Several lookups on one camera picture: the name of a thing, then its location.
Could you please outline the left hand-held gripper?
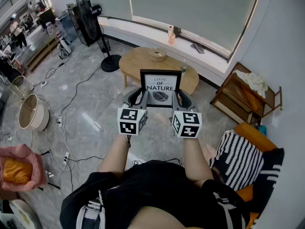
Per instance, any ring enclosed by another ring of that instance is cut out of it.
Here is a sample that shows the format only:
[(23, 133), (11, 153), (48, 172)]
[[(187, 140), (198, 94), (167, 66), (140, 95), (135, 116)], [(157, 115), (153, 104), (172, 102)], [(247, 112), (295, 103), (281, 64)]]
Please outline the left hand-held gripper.
[(139, 135), (147, 120), (148, 91), (134, 89), (123, 98), (123, 104), (118, 108), (117, 123), (120, 134)]

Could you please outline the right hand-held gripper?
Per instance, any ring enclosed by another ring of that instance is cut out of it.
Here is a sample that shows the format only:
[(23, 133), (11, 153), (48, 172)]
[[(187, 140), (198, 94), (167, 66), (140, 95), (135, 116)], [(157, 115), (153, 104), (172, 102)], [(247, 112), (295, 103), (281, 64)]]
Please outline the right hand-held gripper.
[(197, 138), (202, 128), (202, 114), (198, 112), (194, 98), (181, 89), (174, 90), (172, 109), (174, 135), (181, 138)]

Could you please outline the black framed nature picture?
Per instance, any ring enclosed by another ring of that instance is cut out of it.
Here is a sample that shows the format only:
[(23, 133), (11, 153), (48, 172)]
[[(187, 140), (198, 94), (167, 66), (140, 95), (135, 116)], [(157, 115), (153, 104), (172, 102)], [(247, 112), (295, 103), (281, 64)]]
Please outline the black framed nature picture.
[(148, 107), (172, 107), (172, 94), (180, 88), (181, 71), (141, 69), (141, 88), (148, 93)]

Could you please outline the person's right forearm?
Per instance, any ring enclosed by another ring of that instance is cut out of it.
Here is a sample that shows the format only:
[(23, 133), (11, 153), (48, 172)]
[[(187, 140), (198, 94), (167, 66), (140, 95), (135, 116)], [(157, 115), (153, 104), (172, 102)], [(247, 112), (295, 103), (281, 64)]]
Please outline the person's right forearm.
[(195, 185), (202, 187), (205, 181), (213, 179), (197, 138), (183, 139), (183, 158), (186, 176)]

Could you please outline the oval wooden coffee table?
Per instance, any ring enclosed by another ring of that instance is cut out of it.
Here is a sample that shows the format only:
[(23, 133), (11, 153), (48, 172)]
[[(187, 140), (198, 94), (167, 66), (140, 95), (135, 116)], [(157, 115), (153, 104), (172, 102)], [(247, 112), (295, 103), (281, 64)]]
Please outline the oval wooden coffee table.
[[(146, 47), (136, 47), (128, 51), (119, 61), (119, 67), (123, 74), (123, 85), (127, 86), (127, 78), (130, 77), (137, 83), (141, 82), (140, 70), (180, 70), (182, 62), (170, 56), (163, 61), (155, 62), (150, 59), (149, 49)], [(188, 66), (186, 73), (181, 77), (180, 88), (188, 94), (192, 94), (199, 83), (197, 71)]]

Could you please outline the grey cloth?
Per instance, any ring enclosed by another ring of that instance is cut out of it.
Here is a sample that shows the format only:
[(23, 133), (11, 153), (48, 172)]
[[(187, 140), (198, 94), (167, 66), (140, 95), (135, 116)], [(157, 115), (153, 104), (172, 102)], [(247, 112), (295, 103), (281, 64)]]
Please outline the grey cloth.
[(205, 54), (204, 47), (201, 44), (193, 43), (191, 47), (197, 50), (199, 54)]

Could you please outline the wooden rattan rack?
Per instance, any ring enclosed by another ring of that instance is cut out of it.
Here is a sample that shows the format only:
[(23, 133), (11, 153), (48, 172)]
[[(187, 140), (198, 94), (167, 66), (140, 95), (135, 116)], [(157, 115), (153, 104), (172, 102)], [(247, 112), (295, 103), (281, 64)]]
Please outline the wooden rattan rack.
[(215, 97), (210, 102), (215, 108), (226, 114), (232, 120), (241, 124), (260, 124), (261, 119), (279, 108), (283, 109), (282, 88), (275, 93), (271, 88), (265, 92), (265, 97), (237, 76), (236, 71), (250, 73), (241, 63), (236, 63), (224, 83), (217, 90)]

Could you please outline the white crumpled cloth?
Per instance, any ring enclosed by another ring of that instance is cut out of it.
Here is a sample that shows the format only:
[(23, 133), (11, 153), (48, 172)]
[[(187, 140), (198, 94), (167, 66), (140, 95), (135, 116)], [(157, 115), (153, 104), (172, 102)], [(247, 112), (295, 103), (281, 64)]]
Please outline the white crumpled cloth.
[(265, 92), (268, 90), (268, 85), (261, 75), (255, 73), (244, 73), (240, 70), (234, 70), (234, 72), (250, 87), (251, 90), (256, 91), (259, 96), (265, 98)]

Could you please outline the black white striped pillow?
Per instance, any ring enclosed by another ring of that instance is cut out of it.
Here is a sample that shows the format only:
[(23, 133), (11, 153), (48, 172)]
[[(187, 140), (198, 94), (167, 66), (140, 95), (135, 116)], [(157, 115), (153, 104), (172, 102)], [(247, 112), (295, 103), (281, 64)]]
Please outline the black white striped pillow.
[(209, 161), (218, 170), (222, 181), (235, 191), (255, 182), (263, 165), (263, 153), (234, 130), (224, 133), (216, 156)]

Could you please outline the person's black clothing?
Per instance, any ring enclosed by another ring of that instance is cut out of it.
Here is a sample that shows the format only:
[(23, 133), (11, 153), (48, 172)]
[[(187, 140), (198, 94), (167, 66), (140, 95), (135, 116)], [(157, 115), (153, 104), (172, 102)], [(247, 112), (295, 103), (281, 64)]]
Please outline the person's black clothing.
[(143, 207), (159, 208), (185, 227), (245, 229), (250, 213), (230, 187), (207, 180), (202, 187), (190, 181), (183, 167), (158, 160), (135, 165), (121, 178), (93, 172), (62, 202), (62, 229), (76, 229), (80, 210), (96, 200), (105, 210), (105, 229), (127, 229)]

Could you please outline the black cabinet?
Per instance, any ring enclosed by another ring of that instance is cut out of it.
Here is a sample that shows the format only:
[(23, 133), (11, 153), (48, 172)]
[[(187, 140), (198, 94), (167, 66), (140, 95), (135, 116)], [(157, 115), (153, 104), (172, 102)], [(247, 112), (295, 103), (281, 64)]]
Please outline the black cabinet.
[(92, 44), (94, 44), (96, 41), (98, 41), (98, 39), (101, 38), (100, 29), (97, 30), (97, 36), (95, 39), (91, 39), (88, 36), (85, 26), (81, 20), (80, 11), (79, 11), (77, 4), (72, 4), (71, 6), (69, 6), (68, 13), (70, 15), (70, 18), (72, 20), (72, 23), (74, 25), (74, 28), (78, 34), (78, 37), (79, 37), (81, 43), (90, 47)]

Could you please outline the black standing fan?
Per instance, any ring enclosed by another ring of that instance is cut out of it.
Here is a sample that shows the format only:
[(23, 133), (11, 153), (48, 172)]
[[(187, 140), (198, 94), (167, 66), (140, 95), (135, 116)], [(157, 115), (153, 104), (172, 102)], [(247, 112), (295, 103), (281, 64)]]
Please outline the black standing fan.
[[(95, 39), (97, 36), (97, 30), (101, 27), (98, 22), (98, 16), (102, 13), (102, 8), (100, 5), (92, 6), (88, 0), (76, 0), (77, 6), (80, 11), (81, 20), (85, 26), (88, 36), (91, 39)], [(101, 38), (104, 39), (104, 34), (101, 31)], [(119, 69), (120, 55), (110, 54), (107, 52), (107, 56), (101, 62), (101, 69), (104, 72), (114, 72)]]

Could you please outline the round beige bin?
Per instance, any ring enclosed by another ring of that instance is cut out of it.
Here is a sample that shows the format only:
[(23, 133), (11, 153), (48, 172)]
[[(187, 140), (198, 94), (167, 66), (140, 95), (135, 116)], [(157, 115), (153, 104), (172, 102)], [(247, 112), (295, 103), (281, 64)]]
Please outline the round beige bin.
[(49, 106), (36, 94), (29, 94), (23, 101), (19, 112), (21, 129), (36, 129), (43, 131), (50, 119)]

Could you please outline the black pillow white stripes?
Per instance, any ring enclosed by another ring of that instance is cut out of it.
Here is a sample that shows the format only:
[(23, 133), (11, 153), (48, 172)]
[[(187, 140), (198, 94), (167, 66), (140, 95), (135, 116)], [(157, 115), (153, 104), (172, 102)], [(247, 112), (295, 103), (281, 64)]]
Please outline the black pillow white stripes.
[(253, 183), (253, 198), (249, 202), (251, 212), (262, 213), (277, 183), (285, 151), (283, 148), (263, 152), (264, 164)]

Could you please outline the pink fabric bag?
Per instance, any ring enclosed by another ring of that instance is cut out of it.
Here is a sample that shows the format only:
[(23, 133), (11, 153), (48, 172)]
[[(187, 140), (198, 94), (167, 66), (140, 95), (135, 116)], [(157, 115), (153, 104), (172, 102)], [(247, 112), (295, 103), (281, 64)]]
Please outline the pink fabric bag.
[[(4, 181), (3, 170), (6, 157), (10, 157), (23, 163), (31, 164), (31, 181), (29, 181), (27, 184), (15, 184)], [(46, 184), (46, 173), (40, 154), (33, 152), (26, 144), (0, 147), (0, 186), (3, 190), (25, 192), (38, 187), (43, 187)]]

